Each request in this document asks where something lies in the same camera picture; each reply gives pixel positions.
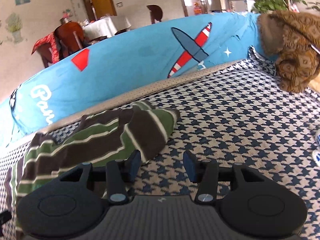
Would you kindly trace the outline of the green brown striped shirt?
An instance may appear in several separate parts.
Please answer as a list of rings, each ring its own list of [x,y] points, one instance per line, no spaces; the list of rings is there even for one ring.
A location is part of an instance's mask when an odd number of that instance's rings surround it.
[[[134,150],[147,163],[165,148],[179,118],[178,110],[156,108],[144,100],[128,109],[82,116],[77,129],[61,143],[37,133],[26,154],[7,172],[6,206],[12,209],[22,197],[80,163],[104,166],[128,159]]]

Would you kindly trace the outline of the blue white object on seat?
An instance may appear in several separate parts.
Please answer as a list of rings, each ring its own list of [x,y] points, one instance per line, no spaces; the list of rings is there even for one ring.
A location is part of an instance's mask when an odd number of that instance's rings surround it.
[[[316,132],[315,135],[316,149],[312,153],[314,162],[318,167],[320,167],[320,130]]]

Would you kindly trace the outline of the blue printed sofa back cover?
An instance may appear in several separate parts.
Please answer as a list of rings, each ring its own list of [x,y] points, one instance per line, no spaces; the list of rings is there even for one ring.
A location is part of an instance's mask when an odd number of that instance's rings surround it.
[[[242,60],[261,47],[258,14],[225,12],[148,25],[40,71],[1,102],[1,146],[151,83]]]

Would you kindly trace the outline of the red patterned cloth on chair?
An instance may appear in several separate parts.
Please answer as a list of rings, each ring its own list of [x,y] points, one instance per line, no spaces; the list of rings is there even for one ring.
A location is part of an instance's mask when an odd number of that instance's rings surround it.
[[[37,40],[31,54],[35,52],[40,55],[45,68],[47,68],[49,64],[59,62],[60,54],[54,33],[49,33],[47,36]]]

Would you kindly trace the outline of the dark wooden dining chair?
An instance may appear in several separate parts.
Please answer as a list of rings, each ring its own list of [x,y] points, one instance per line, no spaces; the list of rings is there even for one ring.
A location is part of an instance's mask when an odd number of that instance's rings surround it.
[[[60,60],[87,47],[84,31],[76,22],[62,24],[52,33],[56,38]]]

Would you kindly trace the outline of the brown plush toy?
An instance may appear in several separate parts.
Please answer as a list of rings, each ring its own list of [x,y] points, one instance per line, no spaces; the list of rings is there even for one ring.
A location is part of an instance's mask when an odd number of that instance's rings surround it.
[[[280,88],[301,93],[319,77],[319,16],[278,10],[258,16],[263,51],[276,56]]]

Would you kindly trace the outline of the white clothed dining table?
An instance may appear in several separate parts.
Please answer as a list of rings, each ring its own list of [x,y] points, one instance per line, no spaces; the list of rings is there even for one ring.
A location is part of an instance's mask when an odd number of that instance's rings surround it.
[[[127,31],[131,28],[131,23],[125,16],[108,16],[84,26],[84,35],[89,40],[99,37],[113,37],[120,31]]]

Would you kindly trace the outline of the white chest freezer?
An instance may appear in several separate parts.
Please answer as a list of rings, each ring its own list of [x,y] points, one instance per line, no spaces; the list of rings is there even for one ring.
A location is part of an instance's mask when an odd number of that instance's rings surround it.
[[[251,12],[255,0],[228,0],[231,11],[234,12]]]

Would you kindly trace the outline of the dark wooden chair right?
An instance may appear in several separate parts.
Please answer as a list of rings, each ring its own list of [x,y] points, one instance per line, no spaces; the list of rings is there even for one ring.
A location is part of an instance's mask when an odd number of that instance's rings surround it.
[[[150,13],[151,23],[161,22],[163,18],[163,11],[158,5],[147,5],[146,6]]]

